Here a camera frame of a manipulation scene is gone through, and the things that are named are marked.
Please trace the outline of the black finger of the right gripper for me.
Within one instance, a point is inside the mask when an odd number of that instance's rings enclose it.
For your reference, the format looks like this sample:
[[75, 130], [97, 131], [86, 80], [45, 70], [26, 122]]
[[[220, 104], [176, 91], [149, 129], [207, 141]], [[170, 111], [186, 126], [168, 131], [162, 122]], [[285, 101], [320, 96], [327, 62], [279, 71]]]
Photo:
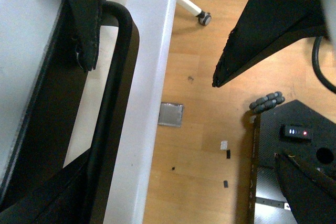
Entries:
[[221, 87], [303, 38], [327, 35], [320, 0], [248, 0], [213, 74]]
[[67, 0], [75, 19], [81, 53], [79, 64], [84, 71], [96, 68], [103, 0]]

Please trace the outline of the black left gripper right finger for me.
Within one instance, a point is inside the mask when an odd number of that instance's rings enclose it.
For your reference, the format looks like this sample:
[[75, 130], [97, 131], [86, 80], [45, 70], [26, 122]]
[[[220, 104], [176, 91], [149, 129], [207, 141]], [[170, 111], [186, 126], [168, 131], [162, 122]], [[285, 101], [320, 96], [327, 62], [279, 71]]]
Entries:
[[276, 153], [274, 169], [297, 223], [335, 223], [335, 180], [298, 155]]

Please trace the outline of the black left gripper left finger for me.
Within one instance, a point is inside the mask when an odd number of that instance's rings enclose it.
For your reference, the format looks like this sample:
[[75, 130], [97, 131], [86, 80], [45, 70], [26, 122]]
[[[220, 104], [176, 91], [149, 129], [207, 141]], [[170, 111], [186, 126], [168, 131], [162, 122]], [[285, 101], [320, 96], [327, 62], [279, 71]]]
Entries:
[[85, 151], [41, 187], [1, 212], [1, 223], [79, 223], [85, 190]]

